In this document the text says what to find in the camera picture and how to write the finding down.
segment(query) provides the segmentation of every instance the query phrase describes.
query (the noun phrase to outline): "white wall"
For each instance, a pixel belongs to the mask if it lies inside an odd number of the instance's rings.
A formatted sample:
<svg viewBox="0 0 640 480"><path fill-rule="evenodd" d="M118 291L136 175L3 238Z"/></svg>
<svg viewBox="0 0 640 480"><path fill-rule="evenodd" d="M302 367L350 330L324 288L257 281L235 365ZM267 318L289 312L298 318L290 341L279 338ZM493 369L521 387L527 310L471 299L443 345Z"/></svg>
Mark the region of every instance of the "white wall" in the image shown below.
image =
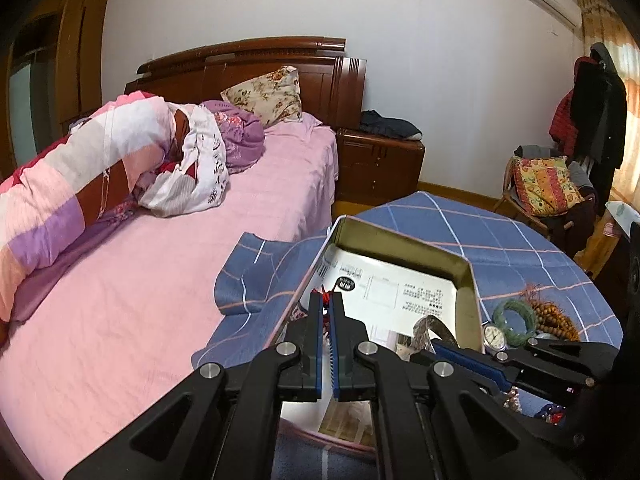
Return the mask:
<svg viewBox="0 0 640 480"><path fill-rule="evenodd" d="M520 144L550 145L582 44L529 0L108 0L102 95L143 62L261 36L347 38L367 59L364 109L424 133L420 179L500 195Z"/></svg>

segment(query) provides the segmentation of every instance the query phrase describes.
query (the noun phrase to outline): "wardrobe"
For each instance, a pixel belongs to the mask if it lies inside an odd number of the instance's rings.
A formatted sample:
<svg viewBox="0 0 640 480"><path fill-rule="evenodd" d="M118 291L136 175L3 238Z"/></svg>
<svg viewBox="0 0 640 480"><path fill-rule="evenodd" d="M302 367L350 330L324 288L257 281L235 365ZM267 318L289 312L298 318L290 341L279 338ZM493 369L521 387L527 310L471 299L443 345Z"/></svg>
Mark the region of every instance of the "wardrobe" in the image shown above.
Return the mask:
<svg viewBox="0 0 640 480"><path fill-rule="evenodd" d="M66 135L102 105L107 0L41 0L0 53L0 176Z"/></svg>

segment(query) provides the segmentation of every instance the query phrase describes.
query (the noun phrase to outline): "hanging clothes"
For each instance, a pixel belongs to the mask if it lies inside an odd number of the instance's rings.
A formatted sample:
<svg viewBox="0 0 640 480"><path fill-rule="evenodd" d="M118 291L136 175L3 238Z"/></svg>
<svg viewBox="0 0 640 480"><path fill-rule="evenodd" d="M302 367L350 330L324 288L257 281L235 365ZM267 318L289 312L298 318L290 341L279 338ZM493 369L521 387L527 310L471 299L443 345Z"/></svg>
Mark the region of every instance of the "hanging clothes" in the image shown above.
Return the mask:
<svg viewBox="0 0 640 480"><path fill-rule="evenodd" d="M625 153L625 84L602 43L591 53L597 64L580 65L571 101L571 119L578 129L574 155L617 169Z"/></svg>
<svg viewBox="0 0 640 480"><path fill-rule="evenodd" d="M598 62L591 57L582 56L575 61L574 65L574 83L578 77L578 71L583 63L597 64ZM549 135L558 143L558 150L566 156L574 156L575 142L578 137L578 128L576 128L571 118L571 103L574 96L572 89L560 101L556 114L551 121Z"/></svg>
<svg viewBox="0 0 640 480"><path fill-rule="evenodd" d="M558 105L549 135L569 157L587 160L598 194L598 215L611 192L625 153L626 89L602 43L574 67L574 89Z"/></svg>

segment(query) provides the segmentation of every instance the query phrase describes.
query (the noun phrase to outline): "blanket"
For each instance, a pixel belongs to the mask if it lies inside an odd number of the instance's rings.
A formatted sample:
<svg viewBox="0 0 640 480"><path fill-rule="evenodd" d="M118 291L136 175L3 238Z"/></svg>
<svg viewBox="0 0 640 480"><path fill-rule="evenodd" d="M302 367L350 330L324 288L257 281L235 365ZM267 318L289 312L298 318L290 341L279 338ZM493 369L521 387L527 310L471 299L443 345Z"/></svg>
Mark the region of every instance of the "blanket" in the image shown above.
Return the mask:
<svg viewBox="0 0 640 480"><path fill-rule="evenodd" d="M134 195L159 216L220 204L228 179L225 156L206 108L172 105L142 92L120 96L76 123L68 136L0 184L0 321L15 319L17 289L34 271L53 266L114 208L110 227L128 218L123 204L135 206ZM102 240L105 232L89 234ZM87 250L92 240L85 237L78 246ZM73 251L79 256L78 247ZM58 271L41 274L39 283L58 278ZM28 305L20 320L48 290L20 295Z"/></svg>

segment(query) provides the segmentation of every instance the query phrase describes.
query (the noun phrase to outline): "floral pillow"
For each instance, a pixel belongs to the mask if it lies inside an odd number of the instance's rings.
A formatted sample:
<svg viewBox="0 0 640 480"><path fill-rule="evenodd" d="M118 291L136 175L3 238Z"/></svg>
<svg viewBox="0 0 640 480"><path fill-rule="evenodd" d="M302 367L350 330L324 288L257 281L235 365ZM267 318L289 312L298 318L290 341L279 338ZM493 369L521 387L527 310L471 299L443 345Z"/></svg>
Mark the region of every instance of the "floral pillow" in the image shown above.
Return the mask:
<svg viewBox="0 0 640 480"><path fill-rule="evenodd" d="M298 69L283 66L220 92L222 99L260 118L265 128L278 121L299 121L302 115Z"/></svg>
<svg viewBox="0 0 640 480"><path fill-rule="evenodd" d="M557 216L584 199L569 179L566 157L514 157L513 177L518 197L533 216Z"/></svg>

